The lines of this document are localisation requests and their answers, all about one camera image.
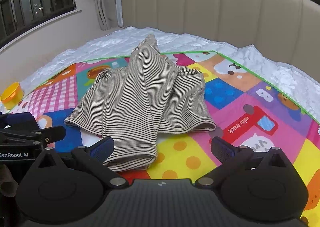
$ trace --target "blue square pattern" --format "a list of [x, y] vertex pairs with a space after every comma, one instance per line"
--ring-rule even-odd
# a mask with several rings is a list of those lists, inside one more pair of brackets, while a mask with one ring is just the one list
[[72, 111], [73, 108], [43, 114], [52, 119], [52, 126], [62, 125], [66, 129], [65, 138], [55, 143], [57, 152], [70, 152], [75, 147], [82, 145], [80, 128], [69, 127], [64, 124], [64, 119], [68, 117]]
[[234, 88], [220, 78], [205, 83], [204, 98], [218, 109], [227, 106], [242, 94], [243, 91]]

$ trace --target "yellow cup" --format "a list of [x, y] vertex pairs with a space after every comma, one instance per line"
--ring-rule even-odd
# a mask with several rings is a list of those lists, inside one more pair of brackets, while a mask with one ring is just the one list
[[2, 95], [0, 101], [3, 103], [6, 109], [10, 110], [14, 108], [23, 98], [23, 90], [18, 82], [10, 85]]

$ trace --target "colorful play mat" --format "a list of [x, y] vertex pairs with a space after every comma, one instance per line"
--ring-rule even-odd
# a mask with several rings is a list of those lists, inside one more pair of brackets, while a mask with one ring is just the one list
[[[165, 53], [177, 65], [203, 72], [205, 101], [218, 128], [211, 134], [159, 134], [157, 160], [146, 171], [121, 174], [135, 178], [191, 178], [195, 181], [220, 165], [212, 155], [210, 141], [220, 136], [234, 146], [254, 151], [281, 147], [309, 191], [303, 220], [320, 226], [320, 128], [305, 111], [272, 85], [232, 60], [213, 51]], [[75, 63], [28, 94], [11, 112], [31, 112], [41, 128], [64, 125], [64, 119], [105, 68], [128, 64], [129, 57]], [[65, 126], [64, 140], [53, 143], [58, 152], [100, 140], [78, 127]]]

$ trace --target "pink gingham pattern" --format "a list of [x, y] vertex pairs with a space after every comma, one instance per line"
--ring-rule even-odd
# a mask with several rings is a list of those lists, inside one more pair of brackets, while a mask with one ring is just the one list
[[70, 76], [47, 87], [36, 89], [28, 111], [38, 118], [43, 113], [75, 108], [78, 102], [76, 76]]

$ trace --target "white mattress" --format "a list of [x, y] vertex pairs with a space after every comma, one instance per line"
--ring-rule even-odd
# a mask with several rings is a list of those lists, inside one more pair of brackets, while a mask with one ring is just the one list
[[[130, 55], [132, 49], [149, 34], [156, 36], [160, 52], [214, 50], [230, 57], [276, 86], [320, 121], [320, 107], [317, 105], [320, 85], [294, 66], [266, 59], [254, 46], [238, 49], [225, 42], [210, 41], [189, 34], [165, 33], [152, 28], [129, 27], [89, 41], [78, 49], [68, 49], [23, 80], [21, 86], [25, 93], [29, 93], [73, 63], [101, 57]], [[0, 111], [6, 112], [3, 106], [0, 106]]]

